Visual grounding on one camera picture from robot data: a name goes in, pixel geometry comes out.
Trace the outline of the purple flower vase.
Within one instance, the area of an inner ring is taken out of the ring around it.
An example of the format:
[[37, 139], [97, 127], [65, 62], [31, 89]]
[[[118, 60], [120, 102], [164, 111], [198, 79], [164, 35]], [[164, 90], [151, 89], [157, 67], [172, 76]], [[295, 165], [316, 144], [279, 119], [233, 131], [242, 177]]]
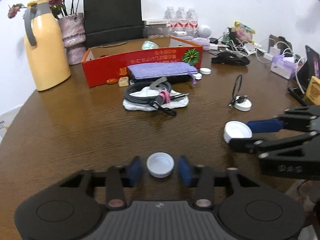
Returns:
[[84, 28], [84, 14], [77, 13], [58, 20], [65, 46], [68, 64], [70, 66], [81, 63], [86, 52], [86, 35]]

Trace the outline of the small white lid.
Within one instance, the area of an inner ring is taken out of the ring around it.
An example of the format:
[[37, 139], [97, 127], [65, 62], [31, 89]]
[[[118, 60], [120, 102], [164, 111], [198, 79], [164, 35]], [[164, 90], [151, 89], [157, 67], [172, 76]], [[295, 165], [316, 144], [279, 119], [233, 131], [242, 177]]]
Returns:
[[202, 67], [199, 69], [202, 75], [210, 75], [212, 70], [210, 68]]

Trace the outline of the water bottle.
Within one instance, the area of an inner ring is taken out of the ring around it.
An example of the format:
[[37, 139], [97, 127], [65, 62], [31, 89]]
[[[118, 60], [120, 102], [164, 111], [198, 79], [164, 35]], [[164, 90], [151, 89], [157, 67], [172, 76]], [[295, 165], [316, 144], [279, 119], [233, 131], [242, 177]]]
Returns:
[[198, 29], [199, 20], [194, 8], [189, 8], [187, 12], [187, 20], [187, 34], [189, 36], [195, 37]]
[[175, 35], [176, 36], [186, 36], [187, 35], [187, 26], [188, 26], [188, 19], [187, 13], [185, 12], [184, 7], [179, 7], [176, 12], [176, 29]]
[[176, 12], [174, 11], [174, 7], [167, 7], [167, 10], [164, 13], [164, 19], [167, 20], [169, 25], [168, 34], [172, 35], [177, 26], [177, 18]]

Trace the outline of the white round lid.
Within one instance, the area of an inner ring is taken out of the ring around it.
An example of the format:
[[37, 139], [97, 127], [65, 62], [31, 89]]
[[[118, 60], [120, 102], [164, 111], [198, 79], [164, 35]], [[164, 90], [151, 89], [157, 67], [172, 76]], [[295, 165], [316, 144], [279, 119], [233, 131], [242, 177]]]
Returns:
[[252, 130], [243, 122], [229, 121], [225, 124], [223, 138], [227, 144], [231, 139], [251, 137]]

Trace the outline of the white round robot toy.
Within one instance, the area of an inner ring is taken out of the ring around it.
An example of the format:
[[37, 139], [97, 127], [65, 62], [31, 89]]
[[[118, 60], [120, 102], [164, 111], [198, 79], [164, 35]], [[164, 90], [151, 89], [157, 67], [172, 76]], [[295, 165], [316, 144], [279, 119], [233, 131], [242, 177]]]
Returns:
[[202, 24], [199, 26], [197, 33], [198, 33], [198, 37], [209, 38], [212, 34], [212, 30], [208, 25]]

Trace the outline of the white bottle cap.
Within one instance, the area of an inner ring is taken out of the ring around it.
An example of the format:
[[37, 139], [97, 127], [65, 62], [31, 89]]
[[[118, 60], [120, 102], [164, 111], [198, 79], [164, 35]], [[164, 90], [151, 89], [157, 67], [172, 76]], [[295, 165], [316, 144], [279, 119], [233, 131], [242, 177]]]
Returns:
[[155, 178], [165, 178], [171, 175], [175, 161], [173, 157], [164, 152], [156, 152], [151, 154], [147, 161], [146, 166], [150, 175]]

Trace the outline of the white cloth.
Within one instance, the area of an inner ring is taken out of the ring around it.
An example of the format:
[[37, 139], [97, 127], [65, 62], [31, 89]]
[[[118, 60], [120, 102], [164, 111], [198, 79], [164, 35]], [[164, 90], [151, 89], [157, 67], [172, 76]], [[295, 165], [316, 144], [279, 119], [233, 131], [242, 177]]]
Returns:
[[140, 91], [129, 94], [129, 99], [123, 100], [123, 107], [128, 111], [151, 112], [160, 109], [176, 109], [187, 107], [188, 93], [179, 93], [174, 90], [165, 92], [144, 87]]

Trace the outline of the orange small cookie charm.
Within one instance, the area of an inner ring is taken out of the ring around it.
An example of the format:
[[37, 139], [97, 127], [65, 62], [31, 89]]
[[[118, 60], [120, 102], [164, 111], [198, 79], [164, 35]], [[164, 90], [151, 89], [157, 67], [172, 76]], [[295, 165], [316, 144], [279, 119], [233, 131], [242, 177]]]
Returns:
[[118, 83], [118, 82], [119, 82], [119, 79], [108, 79], [108, 80], [106, 81], [106, 83], [107, 83], [107, 84], [110, 84], [110, 85], [116, 84], [116, 83]]

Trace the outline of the purple knitted pouch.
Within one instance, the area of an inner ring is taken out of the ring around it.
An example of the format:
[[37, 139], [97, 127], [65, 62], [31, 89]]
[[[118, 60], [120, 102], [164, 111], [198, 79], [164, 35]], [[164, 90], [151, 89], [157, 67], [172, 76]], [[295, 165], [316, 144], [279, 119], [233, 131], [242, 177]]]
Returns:
[[195, 75], [198, 70], [184, 62], [141, 63], [130, 65], [127, 69], [130, 79], [134, 82], [156, 81], [161, 77], [166, 77], [172, 85], [191, 81], [195, 86], [197, 83]]

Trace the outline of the clear plastic container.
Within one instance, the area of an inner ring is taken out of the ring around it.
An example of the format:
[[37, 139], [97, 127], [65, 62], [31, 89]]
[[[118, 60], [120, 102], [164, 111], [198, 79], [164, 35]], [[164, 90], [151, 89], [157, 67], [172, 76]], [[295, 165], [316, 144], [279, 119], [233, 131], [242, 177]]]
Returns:
[[144, 28], [144, 36], [146, 38], [152, 36], [169, 36], [170, 27], [166, 25], [146, 25]]

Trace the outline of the water bottle left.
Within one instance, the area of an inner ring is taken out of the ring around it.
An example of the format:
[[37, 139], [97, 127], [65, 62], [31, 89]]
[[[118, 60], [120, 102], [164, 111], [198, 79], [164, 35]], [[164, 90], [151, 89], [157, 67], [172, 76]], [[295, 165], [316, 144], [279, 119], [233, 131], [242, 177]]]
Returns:
[[164, 19], [167, 20], [169, 25], [168, 34], [172, 35], [177, 26], [177, 18], [176, 12], [174, 11], [174, 7], [167, 7], [167, 10], [164, 13]]

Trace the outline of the white round charger puck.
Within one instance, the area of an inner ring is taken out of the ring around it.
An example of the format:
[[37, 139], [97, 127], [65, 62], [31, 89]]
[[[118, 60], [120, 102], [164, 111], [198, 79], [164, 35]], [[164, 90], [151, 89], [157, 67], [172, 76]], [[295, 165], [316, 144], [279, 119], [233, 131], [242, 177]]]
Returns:
[[252, 103], [248, 99], [247, 95], [240, 95], [241, 87], [242, 87], [242, 74], [236, 77], [236, 80], [232, 89], [232, 97], [228, 107], [232, 107], [242, 112], [247, 112], [252, 108]]

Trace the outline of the iridescent crumpled wrapper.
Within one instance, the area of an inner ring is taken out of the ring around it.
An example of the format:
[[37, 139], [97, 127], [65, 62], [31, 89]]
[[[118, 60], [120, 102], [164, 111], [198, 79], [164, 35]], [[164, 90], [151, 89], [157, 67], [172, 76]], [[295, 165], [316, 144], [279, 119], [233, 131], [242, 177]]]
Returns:
[[158, 48], [159, 46], [155, 42], [146, 40], [142, 44], [141, 50], [158, 49]]

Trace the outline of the white box purple ribbon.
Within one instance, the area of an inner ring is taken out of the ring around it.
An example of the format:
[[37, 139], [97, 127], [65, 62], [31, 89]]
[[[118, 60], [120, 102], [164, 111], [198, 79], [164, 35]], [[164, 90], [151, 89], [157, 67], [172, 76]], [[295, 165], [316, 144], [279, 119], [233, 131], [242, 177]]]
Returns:
[[294, 57], [285, 57], [284, 55], [274, 55], [271, 62], [271, 72], [290, 80], [295, 75], [296, 64]]

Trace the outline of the yellow thermos jug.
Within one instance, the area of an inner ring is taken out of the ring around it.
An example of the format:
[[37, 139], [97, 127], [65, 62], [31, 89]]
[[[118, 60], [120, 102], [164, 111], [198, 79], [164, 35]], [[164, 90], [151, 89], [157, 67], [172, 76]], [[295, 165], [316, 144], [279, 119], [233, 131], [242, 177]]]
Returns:
[[28, 3], [23, 19], [24, 47], [36, 90], [45, 91], [63, 83], [71, 71], [49, 0]]

